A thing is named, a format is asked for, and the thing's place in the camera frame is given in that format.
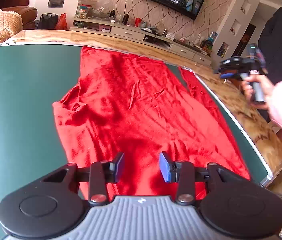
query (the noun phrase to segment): metal screw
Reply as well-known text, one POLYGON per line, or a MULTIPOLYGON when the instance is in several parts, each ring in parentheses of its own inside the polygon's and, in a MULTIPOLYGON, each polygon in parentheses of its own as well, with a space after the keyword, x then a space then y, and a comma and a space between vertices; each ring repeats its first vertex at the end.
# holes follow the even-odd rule
POLYGON ((103 194, 96 194, 91 197, 91 201, 93 203, 100 203, 100 202, 104 202, 105 200, 106 200, 106 195, 103 194))
POLYGON ((190 194, 182 194, 178 197, 178 201, 182 203, 189 203, 194 200, 194 197, 190 194))

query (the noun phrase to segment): hand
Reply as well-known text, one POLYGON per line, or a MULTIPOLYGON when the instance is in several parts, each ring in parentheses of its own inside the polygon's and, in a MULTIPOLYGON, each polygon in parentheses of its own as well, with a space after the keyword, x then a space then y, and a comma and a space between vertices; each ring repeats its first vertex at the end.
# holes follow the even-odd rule
POLYGON ((248 101, 251 101, 251 97, 253 94, 253 88, 248 84, 248 82, 260 83, 266 101, 264 105, 256 105, 252 102, 251 105, 257 109, 268 110, 269 108, 268 101, 270 100, 274 89, 274 85, 272 84, 272 82, 264 75, 250 75, 247 78, 245 78, 245 80, 241 82, 241 86, 244 91, 244 95, 246 96, 248 101))

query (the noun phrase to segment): green table surface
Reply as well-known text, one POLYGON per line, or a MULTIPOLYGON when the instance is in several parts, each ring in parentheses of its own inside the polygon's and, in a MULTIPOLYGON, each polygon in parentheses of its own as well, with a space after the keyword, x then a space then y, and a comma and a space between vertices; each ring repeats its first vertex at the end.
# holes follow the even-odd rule
MULTIPOLYGON (((76 84, 80 50, 52 44, 0 47, 0 200, 67 162, 52 103, 76 84)), ((168 67, 184 84, 177 68, 168 67)), ((221 111, 252 177, 260 182, 267 175, 265 168, 232 119, 221 111)))

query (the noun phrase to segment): cup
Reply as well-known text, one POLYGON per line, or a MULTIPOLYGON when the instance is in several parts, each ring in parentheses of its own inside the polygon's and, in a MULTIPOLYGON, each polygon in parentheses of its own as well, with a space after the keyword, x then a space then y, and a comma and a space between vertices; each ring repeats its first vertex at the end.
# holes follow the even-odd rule
POLYGON ((136 18, 136 19, 135 19, 135 24, 134 24, 134 25, 135 25, 136 27, 139 27, 139 23, 140 23, 141 21, 142 21, 142 19, 140 19, 140 18, 136 18))
POLYGON ((140 24, 139 24, 139 27, 140 28, 146 28, 148 25, 148 22, 147 21, 142 21, 140 24))

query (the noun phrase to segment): red cloth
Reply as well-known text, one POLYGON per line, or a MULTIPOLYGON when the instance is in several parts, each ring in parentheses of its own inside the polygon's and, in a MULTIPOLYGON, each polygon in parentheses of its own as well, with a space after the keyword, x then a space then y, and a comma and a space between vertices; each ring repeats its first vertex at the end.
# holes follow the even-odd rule
MULTIPOLYGON (((125 153, 113 195, 171 195, 159 169, 159 153, 205 167, 217 162, 249 178, 235 140, 193 73, 182 71, 191 93, 158 60, 84 47, 80 78, 53 104, 55 123, 70 162, 79 167, 125 153)), ((87 197, 87 183, 81 183, 87 197)), ((198 198, 205 195, 197 183, 198 198)))

